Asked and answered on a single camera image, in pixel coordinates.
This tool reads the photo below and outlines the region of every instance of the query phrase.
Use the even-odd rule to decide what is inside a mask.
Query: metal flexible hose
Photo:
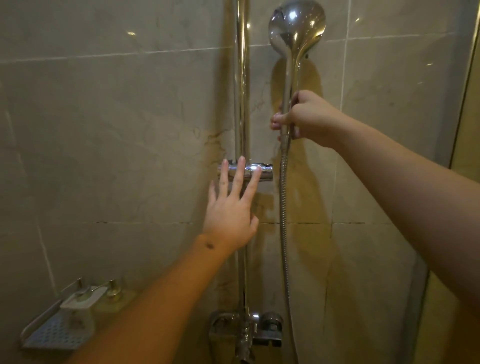
[[[290,306],[290,287],[288,284],[288,260],[287,260],[287,164],[288,152],[282,152],[280,161],[280,242],[282,246],[283,287],[285,305],[287,306],[288,327],[293,352],[294,363],[298,364],[297,346],[293,332],[292,310]]]

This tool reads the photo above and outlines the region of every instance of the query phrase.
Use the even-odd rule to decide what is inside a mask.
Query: chrome shower head
[[[268,32],[273,48],[293,64],[320,40],[325,31],[325,11],[315,1],[293,1],[275,9]]]

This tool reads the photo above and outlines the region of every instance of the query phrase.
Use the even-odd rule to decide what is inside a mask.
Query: person's right arm
[[[271,127],[297,126],[348,163],[430,269],[480,313],[480,184],[404,148],[310,91]]]

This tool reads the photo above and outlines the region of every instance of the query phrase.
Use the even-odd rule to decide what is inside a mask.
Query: hand
[[[245,158],[240,157],[237,172],[233,179],[232,190],[228,195],[228,162],[222,162],[218,196],[213,181],[208,193],[208,206],[204,222],[204,235],[207,247],[219,249],[230,255],[245,246],[257,233],[258,218],[251,213],[253,196],[257,190],[262,171],[257,169],[245,192],[240,198],[245,172]]]
[[[292,97],[291,110],[272,116],[270,128],[280,130],[282,124],[293,124],[296,126],[293,139],[307,138],[332,148],[335,131],[351,120],[314,92],[297,91]]]

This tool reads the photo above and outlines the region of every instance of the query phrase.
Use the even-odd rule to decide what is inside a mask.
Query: person's left hand
[[[228,195],[228,161],[222,162],[218,196],[213,181],[208,193],[203,234],[210,249],[219,249],[230,255],[245,246],[257,233],[258,218],[251,213],[253,196],[257,190],[262,171],[258,168],[240,198],[245,172],[245,157],[240,157],[232,190]]]

